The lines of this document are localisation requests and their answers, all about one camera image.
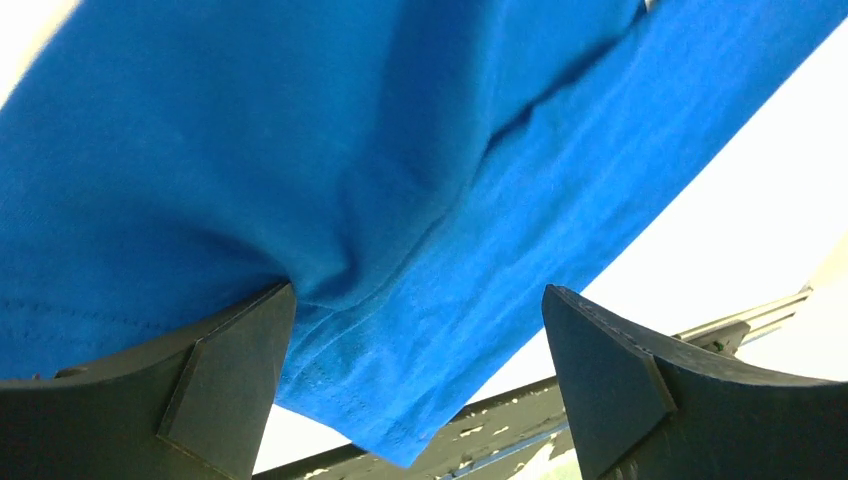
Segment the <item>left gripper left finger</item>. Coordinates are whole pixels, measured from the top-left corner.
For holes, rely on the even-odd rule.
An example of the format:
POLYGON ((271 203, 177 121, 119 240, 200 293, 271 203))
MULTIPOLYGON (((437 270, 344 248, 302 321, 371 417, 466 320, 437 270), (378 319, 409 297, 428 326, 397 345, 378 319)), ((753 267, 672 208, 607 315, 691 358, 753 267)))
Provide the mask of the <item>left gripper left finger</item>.
POLYGON ((49 379, 1 384, 5 479, 248 479, 296 299, 276 285, 49 379))

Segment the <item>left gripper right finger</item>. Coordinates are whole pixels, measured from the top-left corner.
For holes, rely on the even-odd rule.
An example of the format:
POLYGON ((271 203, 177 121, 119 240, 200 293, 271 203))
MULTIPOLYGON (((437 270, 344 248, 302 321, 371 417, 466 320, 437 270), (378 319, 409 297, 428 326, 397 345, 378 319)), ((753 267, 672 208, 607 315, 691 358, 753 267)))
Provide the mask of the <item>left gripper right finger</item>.
POLYGON ((542 313, 586 479, 843 479, 847 387, 660 334, 564 287, 542 313))

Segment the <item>blue printed t-shirt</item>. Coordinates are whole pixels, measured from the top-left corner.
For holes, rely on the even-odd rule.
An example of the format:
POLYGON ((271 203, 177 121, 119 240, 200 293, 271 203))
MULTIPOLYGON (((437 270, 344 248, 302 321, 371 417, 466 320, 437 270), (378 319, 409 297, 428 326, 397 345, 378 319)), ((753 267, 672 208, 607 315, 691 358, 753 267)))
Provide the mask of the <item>blue printed t-shirt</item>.
POLYGON ((276 401, 407 466, 843 1, 83 1, 1 110, 1 375, 273 283, 276 401))

